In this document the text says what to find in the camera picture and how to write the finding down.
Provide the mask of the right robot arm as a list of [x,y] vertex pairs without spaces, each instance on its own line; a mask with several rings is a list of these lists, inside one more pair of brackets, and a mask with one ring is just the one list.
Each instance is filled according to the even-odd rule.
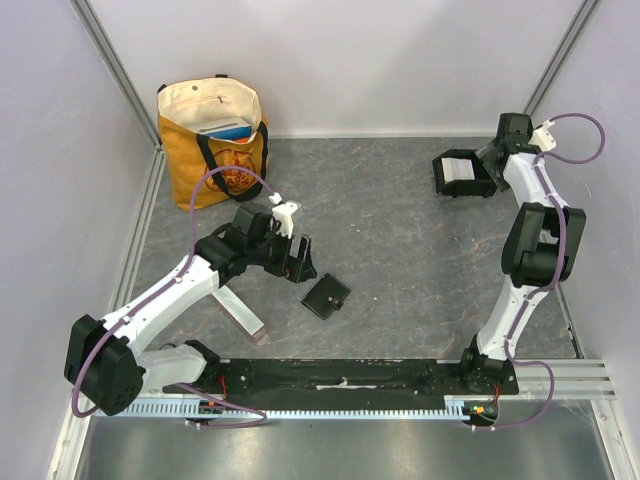
[[518,214],[501,254],[504,283],[486,325],[464,350],[458,381],[477,394],[514,374],[514,354],[534,310],[572,272],[586,213],[571,207],[546,171],[555,140],[548,120],[535,127],[521,113],[500,115],[496,137],[476,156],[501,189],[513,192]]

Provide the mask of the black leather card holder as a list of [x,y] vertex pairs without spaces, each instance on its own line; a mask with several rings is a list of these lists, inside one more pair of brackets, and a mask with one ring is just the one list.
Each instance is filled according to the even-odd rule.
[[339,310],[347,296],[349,287],[334,275],[326,273],[302,299],[302,305],[321,320],[326,320],[333,312]]

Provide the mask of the black plastic card bin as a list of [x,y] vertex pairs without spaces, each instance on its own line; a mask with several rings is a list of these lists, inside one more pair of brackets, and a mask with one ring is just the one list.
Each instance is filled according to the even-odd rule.
[[[450,158],[467,158],[473,162],[476,179],[473,181],[454,181],[445,183],[442,172],[441,159]],[[480,161],[475,151],[471,149],[449,149],[432,160],[434,171],[435,189],[438,194],[460,197],[460,196],[478,196],[488,198],[493,196],[497,188]]]

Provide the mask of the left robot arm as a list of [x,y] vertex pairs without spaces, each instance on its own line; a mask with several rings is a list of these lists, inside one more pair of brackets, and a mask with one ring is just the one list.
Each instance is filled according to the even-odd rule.
[[64,376],[72,384],[72,411],[84,417],[79,398],[112,416],[141,393],[186,383],[201,393],[216,388],[217,356],[198,341],[151,351],[150,343],[174,320],[205,297],[214,298],[251,338],[264,333],[263,321],[228,287],[250,266],[301,283],[317,276],[311,240],[302,236],[291,251],[294,222],[302,212],[295,201],[275,206],[241,205],[233,220],[197,240],[164,278],[100,319],[84,315],[72,326]]

